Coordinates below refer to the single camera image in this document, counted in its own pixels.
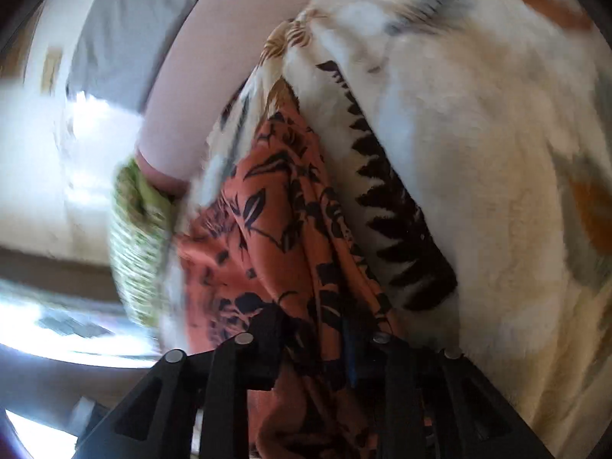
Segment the window with frame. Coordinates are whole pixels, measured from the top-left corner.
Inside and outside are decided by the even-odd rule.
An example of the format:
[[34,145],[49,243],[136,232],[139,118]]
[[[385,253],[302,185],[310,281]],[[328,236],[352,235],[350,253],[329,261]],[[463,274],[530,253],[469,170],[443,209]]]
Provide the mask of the window with frame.
[[145,369],[160,358],[153,332],[114,301],[63,295],[1,281],[1,344],[53,361]]

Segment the green white patterned pillow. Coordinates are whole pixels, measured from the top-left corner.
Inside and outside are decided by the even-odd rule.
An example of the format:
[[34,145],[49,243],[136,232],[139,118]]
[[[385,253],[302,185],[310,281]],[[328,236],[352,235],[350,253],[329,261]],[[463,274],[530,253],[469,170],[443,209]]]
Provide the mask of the green white patterned pillow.
[[128,318],[146,329],[159,325],[166,265],[177,202],[145,178],[134,159],[114,179],[108,228],[109,261]]

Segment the cream leaf-print fleece blanket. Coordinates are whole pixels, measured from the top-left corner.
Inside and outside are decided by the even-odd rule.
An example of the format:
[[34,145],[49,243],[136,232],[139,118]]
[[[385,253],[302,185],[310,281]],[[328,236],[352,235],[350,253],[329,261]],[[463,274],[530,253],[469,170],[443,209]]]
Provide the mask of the cream leaf-print fleece blanket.
[[309,0],[207,136],[176,241],[295,105],[458,458],[608,456],[611,51],[577,0]]

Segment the pink bolster pillow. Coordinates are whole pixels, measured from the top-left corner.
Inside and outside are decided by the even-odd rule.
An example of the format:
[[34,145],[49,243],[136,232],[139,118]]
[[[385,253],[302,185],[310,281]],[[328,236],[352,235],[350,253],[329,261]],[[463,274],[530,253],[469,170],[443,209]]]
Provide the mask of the pink bolster pillow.
[[144,112],[136,163],[162,193],[181,197],[207,136],[248,79],[273,29],[309,0],[198,0],[160,68]]

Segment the grey pillow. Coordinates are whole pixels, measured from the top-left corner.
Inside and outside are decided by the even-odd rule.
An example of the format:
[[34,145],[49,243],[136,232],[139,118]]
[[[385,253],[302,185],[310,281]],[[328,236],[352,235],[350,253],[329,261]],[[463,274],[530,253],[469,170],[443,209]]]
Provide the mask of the grey pillow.
[[67,97],[143,113],[156,76],[198,0],[93,0],[67,77]]

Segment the orange black floral garment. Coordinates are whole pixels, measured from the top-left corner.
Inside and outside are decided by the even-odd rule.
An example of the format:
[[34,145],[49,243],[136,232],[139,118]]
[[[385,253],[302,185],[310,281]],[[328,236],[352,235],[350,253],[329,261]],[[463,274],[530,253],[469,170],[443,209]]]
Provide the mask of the orange black floral garment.
[[293,324],[273,390],[248,397],[253,449],[264,458],[372,455],[378,436],[351,390],[348,345],[358,330],[396,324],[295,105],[260,124],[176,251],[192,351],[245,332],[270,306]]

